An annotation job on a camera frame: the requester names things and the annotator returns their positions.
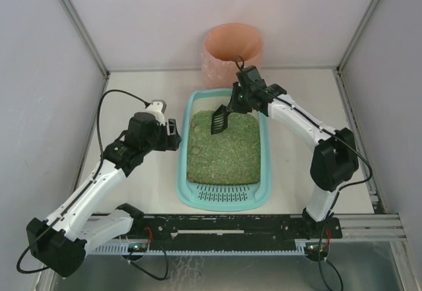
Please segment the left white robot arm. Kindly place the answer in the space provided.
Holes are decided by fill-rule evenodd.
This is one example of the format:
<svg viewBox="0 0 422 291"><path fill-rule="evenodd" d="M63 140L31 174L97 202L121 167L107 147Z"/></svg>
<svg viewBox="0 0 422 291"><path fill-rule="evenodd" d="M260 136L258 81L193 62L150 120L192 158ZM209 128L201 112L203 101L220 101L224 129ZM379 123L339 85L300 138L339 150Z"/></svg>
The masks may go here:
<svg viewBox="0 0 422 291"><path fill-rule="evenodd" d="M126 130L102 151L90 176L45 219L26 227L28 252L63 278L72 275L86 256L109 240L142 228L144 214L128 203L88 224L101 201L125 181L152 151L176 151L181 136L174 119L160 112L138 112Z"/></svg>

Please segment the black litter scoop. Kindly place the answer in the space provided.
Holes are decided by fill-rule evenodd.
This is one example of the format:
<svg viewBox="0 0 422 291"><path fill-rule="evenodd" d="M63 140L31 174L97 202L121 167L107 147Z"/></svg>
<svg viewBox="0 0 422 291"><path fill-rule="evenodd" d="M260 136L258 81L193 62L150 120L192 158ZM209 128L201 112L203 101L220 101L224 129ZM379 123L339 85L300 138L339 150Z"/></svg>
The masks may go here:
<svg viewBox="0 0 422 291"><path fill-rule="evenodd" d="M213 114L211 119L211 134L217 135L224 132L228 127L230 112L225 105L221 105Z"/></svg>

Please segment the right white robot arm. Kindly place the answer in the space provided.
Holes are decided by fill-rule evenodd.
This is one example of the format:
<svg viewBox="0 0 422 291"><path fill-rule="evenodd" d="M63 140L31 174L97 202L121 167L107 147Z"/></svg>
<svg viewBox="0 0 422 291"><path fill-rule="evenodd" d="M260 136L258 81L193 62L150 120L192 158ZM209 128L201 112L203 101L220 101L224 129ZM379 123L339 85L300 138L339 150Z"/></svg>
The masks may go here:
<svg viewBox="0 0 422 291"><path fill-rule="evenodd" d="M228 127L231 113L257 111L284 124L301 137L313 153L310 167L315 185L310 201L302 212L299 231L310 238L321 231L331 215L341 186L349 181L359 167L355 137L350 129L335 129L324 124L303 109L278 84L267 85L255 66L240 67L227 106L217 110L221 120L213 115L212 133Z"/></svg>

